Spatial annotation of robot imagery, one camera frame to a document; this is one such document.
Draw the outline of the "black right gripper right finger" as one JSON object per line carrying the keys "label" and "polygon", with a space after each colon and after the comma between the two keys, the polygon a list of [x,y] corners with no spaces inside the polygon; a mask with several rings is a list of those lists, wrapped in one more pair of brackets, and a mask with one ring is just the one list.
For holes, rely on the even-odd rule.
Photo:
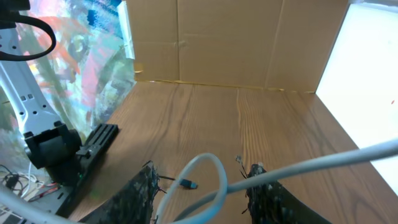
{"label": "black right gripper right finger", "polygon": [[246,189],[247,211],[256,224],[330,224],[278,181]]}

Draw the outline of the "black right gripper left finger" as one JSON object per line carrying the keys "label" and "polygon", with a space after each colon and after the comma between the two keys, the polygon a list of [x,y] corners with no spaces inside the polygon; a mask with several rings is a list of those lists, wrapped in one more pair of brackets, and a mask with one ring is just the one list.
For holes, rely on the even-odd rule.
{"label": "black right gripper left finger", "polygon": [[158,192],[159,175],[152,161],[115,195],[80,220],[90,224],[150,223],[154,211],[154,199]]}

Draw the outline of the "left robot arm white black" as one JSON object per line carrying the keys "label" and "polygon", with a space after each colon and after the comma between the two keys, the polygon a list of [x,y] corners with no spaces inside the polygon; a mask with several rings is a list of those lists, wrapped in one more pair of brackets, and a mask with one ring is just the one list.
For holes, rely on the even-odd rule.
{"label": "left robot arm white black", "polygon": [[[56,36],[44,21],[23,16],[29,1],[1,1],[1,87],[16,114],[19,132],[27,144],[25,153],[37,168],[44,168],[52,180],[64,186],[76,185],[83,176],[77,158],[81,139],[68,129],[41,92],[28,61],[46,56],[56,47]],[[50,38],[48,49],[24,55],[16,25],[26,24],[44,31]]]}

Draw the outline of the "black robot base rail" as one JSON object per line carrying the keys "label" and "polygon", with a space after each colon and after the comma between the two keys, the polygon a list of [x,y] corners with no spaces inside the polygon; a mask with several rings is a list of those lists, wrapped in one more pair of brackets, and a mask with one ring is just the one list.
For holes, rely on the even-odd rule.
{"label": "black robot base rail", "polygon": [[39,134],[24,134],[25,152],[38,169],[44,168],[52,183],[46,183],[28,202],[54,215],[65,217],[71,204],[95,170],[119,132],[116,124],[99,124],[86,143],[78,132],[59,121]]}

